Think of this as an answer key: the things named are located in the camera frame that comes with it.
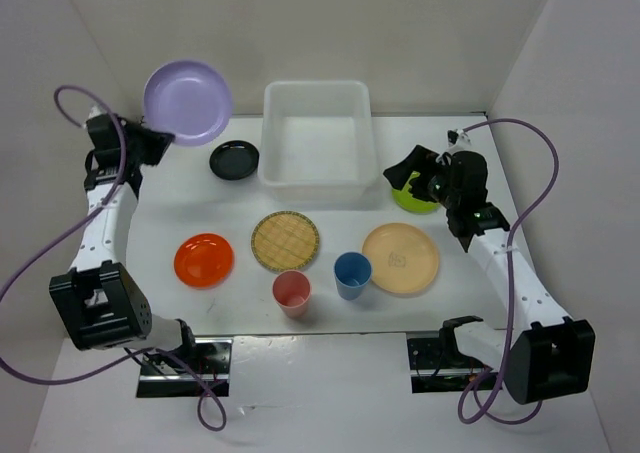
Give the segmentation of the purple plate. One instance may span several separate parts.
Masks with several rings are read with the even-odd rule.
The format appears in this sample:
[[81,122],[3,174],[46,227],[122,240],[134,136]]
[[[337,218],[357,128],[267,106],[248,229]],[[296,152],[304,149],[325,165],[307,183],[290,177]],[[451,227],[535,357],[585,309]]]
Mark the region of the purple plate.
[[185,147],[215,140],[233,112],[224,77],[210,65],[189,59],[157,68],[146,81],[142,106],[150,129],[172,134],[174,143]]

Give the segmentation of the beige plate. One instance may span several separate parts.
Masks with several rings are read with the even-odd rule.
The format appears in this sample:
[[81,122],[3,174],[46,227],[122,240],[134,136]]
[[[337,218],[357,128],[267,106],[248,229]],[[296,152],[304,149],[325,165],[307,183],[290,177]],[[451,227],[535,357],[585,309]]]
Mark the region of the beige plate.
[[406,223],[387,223],[372,230],[362,245],[372,265],[372,281],[382,290],[411,296],[436,279],[440,254],[434,240]]

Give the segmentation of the orange plate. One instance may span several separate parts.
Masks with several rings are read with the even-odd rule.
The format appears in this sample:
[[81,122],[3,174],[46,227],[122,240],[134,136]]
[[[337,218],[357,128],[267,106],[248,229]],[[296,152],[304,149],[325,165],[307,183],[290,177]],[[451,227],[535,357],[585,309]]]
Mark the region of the orange plate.
[[231,244],[215,233],[201,233],[177,249],[173,268],[177,278],[194,289],[212,288],[223,282],[234,266]]

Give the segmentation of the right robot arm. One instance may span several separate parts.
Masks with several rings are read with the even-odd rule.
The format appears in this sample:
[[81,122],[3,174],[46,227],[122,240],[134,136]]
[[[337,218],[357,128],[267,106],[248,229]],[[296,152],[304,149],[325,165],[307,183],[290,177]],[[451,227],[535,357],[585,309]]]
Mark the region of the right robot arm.
[[521,405],[586,391],[595,331],[552,298],[516,247],[514,226],[487,199],[485,158],[473,151],[438,154],[416,146],[383,175],[393,188],[408,187],[414,198],[445,209],[449,231],[507,310],[503,330],[477,316],[445,321],[438,342],[442,361],[450,366],[468,358],[481,361]]

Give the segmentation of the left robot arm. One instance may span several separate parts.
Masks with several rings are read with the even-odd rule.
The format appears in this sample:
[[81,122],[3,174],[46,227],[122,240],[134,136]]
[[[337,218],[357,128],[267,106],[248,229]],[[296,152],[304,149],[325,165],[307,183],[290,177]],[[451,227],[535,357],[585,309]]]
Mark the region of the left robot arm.
[[156,166],[174,140],[121,116],[93,108],[85,122],[93,143],[85,158],[90,221],[68,272],[51,278],[49,293],[79,350],[148,349],[176,372],[192,370],[199,348],[180,319],[152,313],[126,269],[129,230],[144,166]]

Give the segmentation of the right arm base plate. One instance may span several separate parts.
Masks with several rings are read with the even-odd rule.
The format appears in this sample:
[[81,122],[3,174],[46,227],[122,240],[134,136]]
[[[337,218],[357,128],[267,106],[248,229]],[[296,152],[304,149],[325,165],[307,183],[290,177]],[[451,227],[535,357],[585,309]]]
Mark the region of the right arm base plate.
[[406,347],[413,394],[462,392],[485,369],[475,358],[446,359],[436,331],[407,333]]

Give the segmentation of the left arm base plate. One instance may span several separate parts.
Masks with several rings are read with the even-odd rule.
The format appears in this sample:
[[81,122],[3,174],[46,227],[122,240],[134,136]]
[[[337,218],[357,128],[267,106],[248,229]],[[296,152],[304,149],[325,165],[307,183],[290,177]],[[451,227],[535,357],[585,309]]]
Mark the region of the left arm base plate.
[[[227,397],[233,339],[200,336],[195,342],[195,357],[185,363],[218,397]],[[195,398],[204,392],[196,379],[174,360],[158,354],[143,355],[138,364],[137,398]]]

